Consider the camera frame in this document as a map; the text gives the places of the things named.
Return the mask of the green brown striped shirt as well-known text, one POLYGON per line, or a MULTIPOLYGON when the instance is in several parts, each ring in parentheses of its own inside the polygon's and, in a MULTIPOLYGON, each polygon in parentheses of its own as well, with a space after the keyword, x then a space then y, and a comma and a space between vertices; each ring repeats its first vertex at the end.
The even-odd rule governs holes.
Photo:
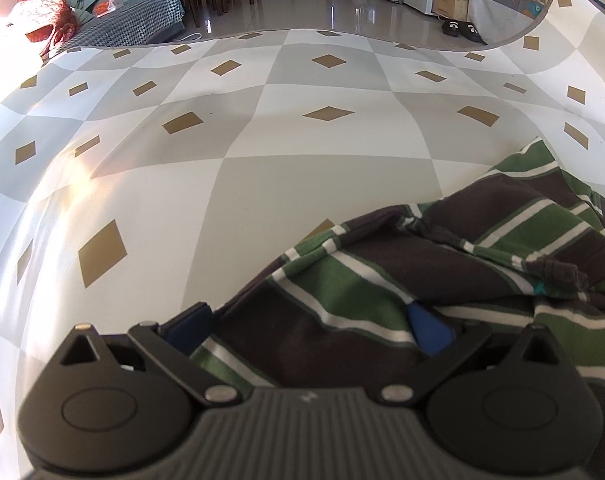
POLYGON ((409 304, 499 333, 547 326, 605 385, 605 197, 536 140, 448 197, 290 248, 217 312, 192 358, 242 392, 380 389, 429 358, 409 304))

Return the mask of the checkered diamond pattern tablecloth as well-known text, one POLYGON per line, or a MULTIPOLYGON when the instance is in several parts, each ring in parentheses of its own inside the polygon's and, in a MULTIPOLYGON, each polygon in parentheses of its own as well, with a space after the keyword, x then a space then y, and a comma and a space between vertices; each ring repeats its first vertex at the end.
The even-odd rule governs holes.
POLYGON ((486 49, 281 29, 82 48, 0 102, 0 479, 68 330, 221 306, 319 229, 459 191, 534 138, 605 195, 605 14, 486 49))

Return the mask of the black slippers pair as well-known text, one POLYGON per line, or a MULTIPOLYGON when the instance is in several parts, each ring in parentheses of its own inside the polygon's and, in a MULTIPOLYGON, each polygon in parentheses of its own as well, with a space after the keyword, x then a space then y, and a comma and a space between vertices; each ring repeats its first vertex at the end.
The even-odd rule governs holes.
POLYGON ((469 41, 475 42, 475 44, 486 45, 484 39, 481 38, 481 34, 471 22, 461 22, 448 18, 443 21, 441 31, 449 37, 463 37, 469 41))

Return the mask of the checkered fabric sofa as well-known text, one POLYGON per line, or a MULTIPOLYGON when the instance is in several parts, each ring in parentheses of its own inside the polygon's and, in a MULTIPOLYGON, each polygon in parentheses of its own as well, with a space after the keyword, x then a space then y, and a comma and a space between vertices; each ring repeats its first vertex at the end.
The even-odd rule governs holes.
POLYGON ((76 48, 136 47, 161 44, 184 31, 180 0, 129 0, 115 11, 82 25, 52 49, 52 55, 76 48))

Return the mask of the white cloth covered counter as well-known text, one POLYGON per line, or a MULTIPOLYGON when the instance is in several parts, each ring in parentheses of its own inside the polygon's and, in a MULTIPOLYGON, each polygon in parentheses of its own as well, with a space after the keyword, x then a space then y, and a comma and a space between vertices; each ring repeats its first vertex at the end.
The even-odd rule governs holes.
POLYGON ((469 21, 486 44, 501 44, 521 36, 544 8, 535 0, 469 0, 469 21))

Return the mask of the red knitted cloth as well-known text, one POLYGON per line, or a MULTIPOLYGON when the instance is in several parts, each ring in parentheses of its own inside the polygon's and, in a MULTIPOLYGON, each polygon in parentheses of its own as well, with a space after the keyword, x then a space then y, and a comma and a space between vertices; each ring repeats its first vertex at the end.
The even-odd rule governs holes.
POLYGON ((55 53, 79 30, 75 11, 66 0, 17 0, 6 24, 37 47, 41 58, 55 53))

